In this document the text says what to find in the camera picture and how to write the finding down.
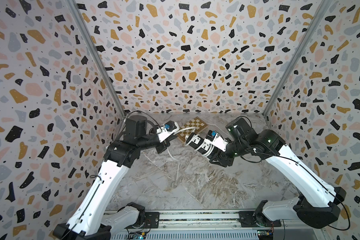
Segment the black power strip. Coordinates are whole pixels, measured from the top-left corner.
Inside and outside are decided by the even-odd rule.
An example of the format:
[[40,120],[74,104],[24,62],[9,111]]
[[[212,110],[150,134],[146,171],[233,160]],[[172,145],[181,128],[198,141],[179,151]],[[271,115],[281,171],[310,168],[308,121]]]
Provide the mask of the black power strip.
[[215,147],[210,142],[206,142],[199,134],[191,133],[189,136],[186,136],[185,145],[192,147],[203,157],[212,159]]

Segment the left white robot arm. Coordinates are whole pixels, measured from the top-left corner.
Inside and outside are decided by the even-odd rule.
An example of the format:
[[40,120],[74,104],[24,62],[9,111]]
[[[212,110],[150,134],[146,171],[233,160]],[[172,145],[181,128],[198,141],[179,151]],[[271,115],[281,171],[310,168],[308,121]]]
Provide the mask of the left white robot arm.
[[155,148],[164,152],[170,141],[177,138],[178,123],[168,121],[159,125],[147,117],[135,115],[125,118],[124,127],[108,146],[100,170],[81,205],[68,220],[59,224],[53,236],[59,240],[109,240],[112,235],[129,226],[145,223],[145,207],[129,203],[116,214],[104,219],[104,213],[119,183],[131,169],[141,151]]

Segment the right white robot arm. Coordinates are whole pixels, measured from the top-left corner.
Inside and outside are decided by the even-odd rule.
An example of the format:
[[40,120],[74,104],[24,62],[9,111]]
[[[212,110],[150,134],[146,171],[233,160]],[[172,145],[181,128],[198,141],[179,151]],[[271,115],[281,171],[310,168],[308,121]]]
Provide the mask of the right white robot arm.
[[231,140],[216,131],[209,131],[206,136],[215,150],[209,158],[211,163],[228,167],[234,158],[250,154],[279,170],[299,192],[298,197],[289,200],[261,201],[252,216],[254,224],[301,220],[314,229],[322,229],[339,219],[345,209],[346,191],[326,183],[310,170],[276,132],[267,129],[258,134],[245,117],[229,122],[226,130]]

